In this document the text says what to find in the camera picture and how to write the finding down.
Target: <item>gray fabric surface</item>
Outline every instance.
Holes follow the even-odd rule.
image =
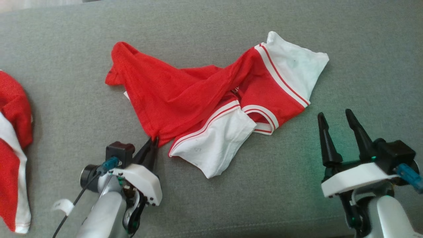
[[[146,140],[122,94],[104,78],[110,51],[127,41],[176,67],[226,66],[270,30],[330,61],[304,113],[272,136],[253,134],[229,168],[207,180],[160,150],[163,201],[145,209],[135,237],[330,237],[350,234],[339,199],[326,199],[317,114],[346,160],[358,150],[344,116],[354,111],[372,139],[401,139],[423,167],[423,5],[409,1],[100,1],[0,15],[0,68],[25,88],[34,114],[27,150],[32,226],[50,237],[74,199],[79,175],[114,142]],[[423,232],[423,199],[396,189]],[[98,195],[87,192],[58,237],[74,237]],[[0,222],[2,237],[11,234]]]

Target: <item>clothing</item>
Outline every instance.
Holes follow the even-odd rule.
[[[112,51],[109,85],[124,84],[147,135],[160,145],[176,138],[169,156],[220,175],[254,131],[271,135],[310,104],[329,58],[269,32],[226,68],[176,69],[127,43]]]
[[[16,233],[27,233],[31,221],[22,148],[32,142],[31,109],[23,88],[0,71],[0,216]]]

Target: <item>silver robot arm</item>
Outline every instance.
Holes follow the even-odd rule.
[[[151,139],[132,157],[132,144],[115,142],[106,148],[102,165],[88,165],[80,176],[85,189],[100,194],[89,215],[77,233],[77,238],[128,238],[140,226],[140,216],[148,205],[158,206],[162,200],[159,178],[152,172],[157,156],[158,140]],[[72,203],[62,199],[54,209],[69,215],[80,196]],[[66,220],[59,225],[55,237]]]
[[[402,141],[371,141],[351,110],[346,110],[354,131],[360,160],[343,162],[329,135],[323,113],[318,115],[321,153],[326,167],[321,188],[325,197],[341,199],[346,223],[356,238],[423,238],[414,231],[398,200],[394,185],[412,185],[423,193],[423,179],[415,151]]]

